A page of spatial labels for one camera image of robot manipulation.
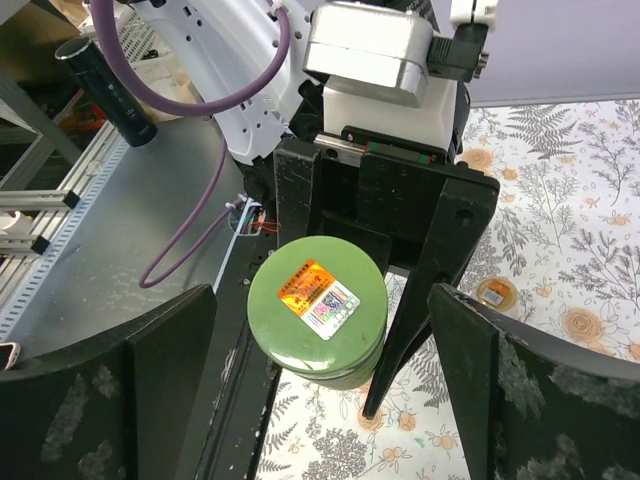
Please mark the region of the green pill bottle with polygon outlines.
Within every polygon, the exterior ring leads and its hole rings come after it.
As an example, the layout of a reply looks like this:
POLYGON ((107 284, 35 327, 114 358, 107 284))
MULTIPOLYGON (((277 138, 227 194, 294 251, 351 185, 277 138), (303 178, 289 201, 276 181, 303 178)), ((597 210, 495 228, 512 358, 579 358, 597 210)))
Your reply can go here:
POLYGON ((316 383, 324 388, 338 391, 353 390, 370 380, 380 359, 383 343, 378 344, 362 360, 353 367, 338 371, 333 374, 309 374, 298 373, 289 370, 292 374, 312 383, 316 383))

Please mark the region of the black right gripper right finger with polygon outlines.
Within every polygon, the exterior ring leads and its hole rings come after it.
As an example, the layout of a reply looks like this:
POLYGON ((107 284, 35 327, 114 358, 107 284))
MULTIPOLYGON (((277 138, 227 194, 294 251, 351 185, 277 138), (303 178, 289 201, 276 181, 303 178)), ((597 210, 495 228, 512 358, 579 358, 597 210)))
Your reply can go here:
POLYGON ((639 366, 446 284, 431 325, 472 479, 636 479, 639 366))

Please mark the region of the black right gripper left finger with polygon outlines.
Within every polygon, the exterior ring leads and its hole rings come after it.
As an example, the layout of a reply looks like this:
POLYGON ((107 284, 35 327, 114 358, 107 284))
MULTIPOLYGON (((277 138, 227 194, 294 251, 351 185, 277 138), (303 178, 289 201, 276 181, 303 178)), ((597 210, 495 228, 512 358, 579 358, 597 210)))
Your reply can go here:
POLYGON ((2 478, 175 478, 216 308, 199 285, 2 372, 2 478))

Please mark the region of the green bottle cap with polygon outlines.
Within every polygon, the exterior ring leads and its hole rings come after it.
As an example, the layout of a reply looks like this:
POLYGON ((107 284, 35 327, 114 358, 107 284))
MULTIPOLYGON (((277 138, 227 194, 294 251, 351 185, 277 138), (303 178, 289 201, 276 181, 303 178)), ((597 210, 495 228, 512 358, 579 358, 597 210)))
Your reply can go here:
POLYGON ((346 374, 383 343, 384 277, 358 246, 309 236, 277 249, 247 300, 251 333, 276 364, 307 378, 346 374))

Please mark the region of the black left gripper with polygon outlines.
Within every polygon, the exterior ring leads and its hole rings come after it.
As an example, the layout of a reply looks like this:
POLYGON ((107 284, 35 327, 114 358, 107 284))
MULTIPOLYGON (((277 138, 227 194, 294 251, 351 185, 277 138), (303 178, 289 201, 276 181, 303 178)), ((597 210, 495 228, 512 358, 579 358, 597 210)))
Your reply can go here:
POLYGON ((358 244, 383 269, 411 271, 363 407, 371 419, 417 340, 431 334, 429 292, 460 280, 500 184, 456 164, 456 143, 345 132, 320 133, 314 144, 284 138, 274 151, 278 246, 319 232, 323 200, 326 233, 358 244))

